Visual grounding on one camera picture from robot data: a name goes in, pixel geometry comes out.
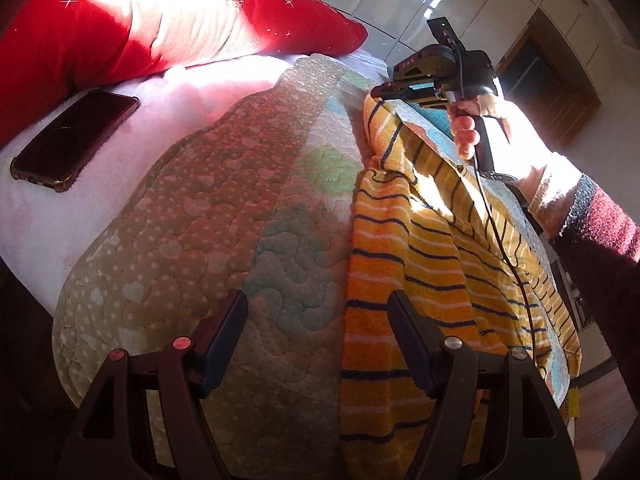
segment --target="red pillow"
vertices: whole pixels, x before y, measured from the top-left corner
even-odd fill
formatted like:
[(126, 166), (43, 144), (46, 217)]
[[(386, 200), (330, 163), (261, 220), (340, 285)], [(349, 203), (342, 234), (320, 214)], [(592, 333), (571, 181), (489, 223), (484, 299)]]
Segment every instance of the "red pillow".
[(0, 147), (73, 92), (247, 54), (340, 56), (366, 37), (318, 0), (31, 0), (0, 40)]

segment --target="towel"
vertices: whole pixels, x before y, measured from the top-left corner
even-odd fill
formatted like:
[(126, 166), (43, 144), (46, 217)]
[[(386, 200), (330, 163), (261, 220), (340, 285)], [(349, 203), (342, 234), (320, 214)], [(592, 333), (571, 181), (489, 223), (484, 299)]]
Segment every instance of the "towel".
[[(401, 479), (428, 424), (433, 401), (416, 388), (386, 318), (386, 299), (403, 289), (444, 335), (474, 350), (532, 350), (522, 294), (488, 220), (475, 176), (454, 166), (413, 131), (389, 102), (367, 96), (366, 134), (374, 152), (356, 191), (340, 380), (340, 440), (357, 479)], [(500, 241), (522, 280), (542, 377), (559, 338), (571, 375), (581, 353), (568, 310), (504, 205), (488, 193)], [(478, 458), (486, 405), (478, 395), (466, 462)]]

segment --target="maroon sleeve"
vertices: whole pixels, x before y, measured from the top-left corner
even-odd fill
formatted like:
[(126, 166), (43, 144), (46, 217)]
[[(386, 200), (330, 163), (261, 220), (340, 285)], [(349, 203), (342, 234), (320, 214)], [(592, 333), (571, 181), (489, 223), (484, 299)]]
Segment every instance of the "maroon sleeve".
[(640, 409), (640, 229), (588, 176), (552, 245)]

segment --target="phone case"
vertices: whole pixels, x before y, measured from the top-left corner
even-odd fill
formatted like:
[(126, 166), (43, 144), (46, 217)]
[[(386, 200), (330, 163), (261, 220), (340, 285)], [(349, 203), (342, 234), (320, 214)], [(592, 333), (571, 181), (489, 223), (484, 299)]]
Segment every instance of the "phone case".
[[(93, 92), (101, 92), (101, 93), (107, 93), (107, 94), (111, 93), (111, 92), (104, 92), (102, 90), (91, 90), (90, 92), (87, 93), (87, 95), (92, 94)], [(39, 175), (39, 174), (35, 174), (29, 171), (23, 170), (19, 166), (20, 155), (22, 153), (19, 153), (18, 156), (14, 157), (14, 160), (11, 161), (11, 166), (9, 168), (11, 176), (15, 180), (27, 180), (28, 182), (31, 182), (32, 184), (36, 184), (38, 186), (50, 187), (51, 189), (55, 190), (58, 193), (67, 191), (72, 186), (72, 184), (76, 181), (76, 178), (78, 178), (78, 175), (82, 171), (82, 168), (84, 168), (87, 165), (87, 163), (94, 157), (95, 153), (100, 149), (100, 147), (105, 143), (105, 141), (109, 137), (111, 137), (111, 135), (113, 135), (116, 129), (118, 129), (118, 127), (126, 119), (128, 119), (133, 114), (133, 112), (135, 112), (140, 107), (140, 100), (137, 97), (131, 97), (131, 96), (126, 96), (126, 97), (132, 99), (131, 106), (126, 110), (124, 110), (123, 113), (121, 113), (119, 116), (114, 118), (113, 121), (111, 121), (109, 126), (105, 128), (100, 134), (100, 136), (94, 140), (94, 142), (89, 147), (89, 149), (82, 154), (82, 157), (78, 160), (78, 163), (74, 166), (73, 170), (71, 170), (69, 174), (65, 175), (62, 179), (55, 179), (48, 176), (43, 176), (43, 175)], [(42, 132), (46, 131), (48, 126), (49, 125), (45, 126), (44, 129), (40, 133), (38, 133), (38, 135), (34, 137), (31, 142), (37, 139)]]

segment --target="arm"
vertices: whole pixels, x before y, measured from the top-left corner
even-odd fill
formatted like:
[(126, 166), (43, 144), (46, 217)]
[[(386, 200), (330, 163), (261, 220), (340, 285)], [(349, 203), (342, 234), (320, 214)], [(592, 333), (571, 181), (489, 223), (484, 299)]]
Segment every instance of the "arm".
[[(504, 121), (511, 156), (522, 161), (516, 185), (593, 312), (640, 409), (640, 229), (593, 180), (551, 153), (512, 103), (482, 96), (457, 108)], [(451, 129), (460, 157), (469, 160), (479, 136), (471, 118), (457, 117), (460, 110), (450, 113)]]
[(640, 228), (557, 153), (529, 201), (529, 211), (587, 301), (640, 408)]

